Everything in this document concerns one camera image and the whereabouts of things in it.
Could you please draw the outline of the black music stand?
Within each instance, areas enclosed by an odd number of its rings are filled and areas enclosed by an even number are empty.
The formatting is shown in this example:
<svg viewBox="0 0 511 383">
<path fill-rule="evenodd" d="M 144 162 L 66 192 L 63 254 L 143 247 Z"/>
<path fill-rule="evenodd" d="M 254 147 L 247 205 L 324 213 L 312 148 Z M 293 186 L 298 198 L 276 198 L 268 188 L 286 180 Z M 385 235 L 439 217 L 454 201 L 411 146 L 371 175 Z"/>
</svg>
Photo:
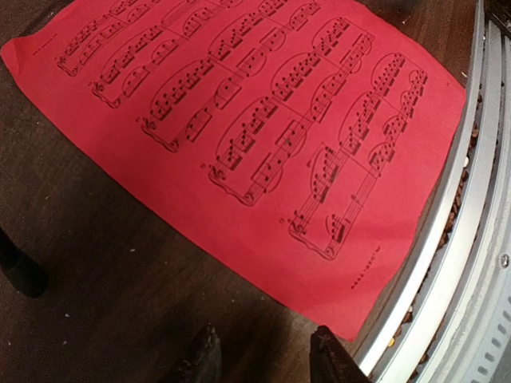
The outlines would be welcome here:
<svg viewBox="0 0 511 383">
<path fill-rule="evenodd" d="M 1 270 L 13 287 L 29 298 L 38 298 L 46 291 L 47 273 L 4 230 L 1 230 Z"/>
</svg>

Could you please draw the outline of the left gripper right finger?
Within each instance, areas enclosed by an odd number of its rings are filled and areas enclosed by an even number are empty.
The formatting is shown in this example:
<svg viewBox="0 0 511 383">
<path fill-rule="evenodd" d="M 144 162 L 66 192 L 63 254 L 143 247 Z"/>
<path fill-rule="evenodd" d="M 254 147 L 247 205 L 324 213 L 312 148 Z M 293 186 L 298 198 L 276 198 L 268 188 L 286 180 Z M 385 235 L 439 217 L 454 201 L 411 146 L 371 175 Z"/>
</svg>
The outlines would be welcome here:
<svg viewBox="0 0 511 383">
<path fill-rule="evenodd" d="M 370 383 L 327 326 L 319 326 L 311 335 L 310 347 L 312 383 Z"/>
</svg>

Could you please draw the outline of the red paper sheet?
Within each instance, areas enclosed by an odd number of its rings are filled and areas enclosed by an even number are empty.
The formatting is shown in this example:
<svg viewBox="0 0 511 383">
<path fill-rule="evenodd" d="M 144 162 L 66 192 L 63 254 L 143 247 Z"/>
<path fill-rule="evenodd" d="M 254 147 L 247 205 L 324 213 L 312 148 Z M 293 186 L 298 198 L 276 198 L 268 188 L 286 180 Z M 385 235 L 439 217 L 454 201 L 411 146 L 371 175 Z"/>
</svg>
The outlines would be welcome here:
<svg viewBox="0 0 511 383">
<path fill-rule="evenodd" d="M 356 1 L 75 1 L 1 56 L 128 192 L 347 340 L 409 253 L 465 104 Z"/>
</svg>

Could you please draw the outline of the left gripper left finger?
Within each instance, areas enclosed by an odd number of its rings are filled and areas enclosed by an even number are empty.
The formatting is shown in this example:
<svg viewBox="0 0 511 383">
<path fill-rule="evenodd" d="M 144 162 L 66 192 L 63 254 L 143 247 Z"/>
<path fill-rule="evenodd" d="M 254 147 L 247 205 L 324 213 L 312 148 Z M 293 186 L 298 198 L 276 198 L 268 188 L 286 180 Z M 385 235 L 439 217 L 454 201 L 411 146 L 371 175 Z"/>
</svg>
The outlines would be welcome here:
<svg viewBox="0 0 511 383">
<path fill-rule="evenodd" d="M 184 354 L 158 382 L 220 382 L 222 352 L 220 338 L 211 323 L 192 339 Z"/>
</svg>

